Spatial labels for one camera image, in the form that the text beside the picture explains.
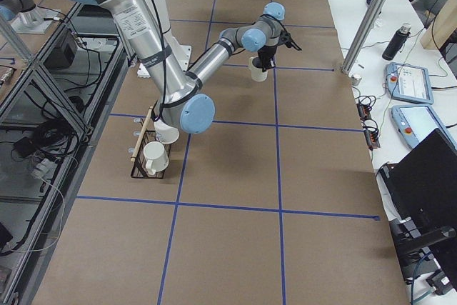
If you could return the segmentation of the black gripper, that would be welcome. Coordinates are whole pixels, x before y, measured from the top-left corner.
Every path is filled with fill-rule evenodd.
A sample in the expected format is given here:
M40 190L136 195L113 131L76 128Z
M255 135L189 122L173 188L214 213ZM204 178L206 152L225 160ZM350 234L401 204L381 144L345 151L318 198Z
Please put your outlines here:
M285 45L288 49L301 51L302 48L293 40L291 33L283 27L277 37L266 42L266 45L258 50L258 60L261 63L262 72L273 68L274 57L279 46Z

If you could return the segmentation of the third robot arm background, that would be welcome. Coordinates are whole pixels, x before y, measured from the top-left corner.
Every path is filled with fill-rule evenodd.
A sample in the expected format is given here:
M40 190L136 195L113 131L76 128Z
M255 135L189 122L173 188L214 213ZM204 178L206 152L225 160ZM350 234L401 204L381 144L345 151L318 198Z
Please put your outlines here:
M1 16L6 21L13 20L18 14L27 14L35 8L34 0L1 0Z

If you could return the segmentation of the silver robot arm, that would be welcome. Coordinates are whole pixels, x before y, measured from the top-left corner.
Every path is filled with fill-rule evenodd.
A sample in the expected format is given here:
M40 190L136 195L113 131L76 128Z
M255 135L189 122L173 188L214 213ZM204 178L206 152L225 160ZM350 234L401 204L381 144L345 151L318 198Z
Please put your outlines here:
M253 67L265 74L275 67L273 58L278 46L300 49L282 23L284 6L270 2L255 22L222 31L218 41L183 69L176 56L178 47L167 32L168 14L159 11L166 5L165 0L72 1L98 5L110 12L124 42L133 49L159 90L158 118L188 134L199 134L212 124L215 105L201 89L236 50L257 53Z

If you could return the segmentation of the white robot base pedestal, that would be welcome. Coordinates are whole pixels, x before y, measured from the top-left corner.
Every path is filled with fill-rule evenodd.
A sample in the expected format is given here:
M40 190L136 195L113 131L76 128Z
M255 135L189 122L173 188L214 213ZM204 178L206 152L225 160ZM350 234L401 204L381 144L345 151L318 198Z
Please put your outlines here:
M144 0L152 13L154 19L156 19L156 12L154 11L154 5L151 0ZM169 20L169 11L166 5L166 0L154 0L156 9L158 10L159 18L161 20L162 32L166 42L172 48L174 56L176 57L179 65L183 71L189 67L189 61L191 57L191 46L180 45L178 40L174 37L171 31L171 24Z

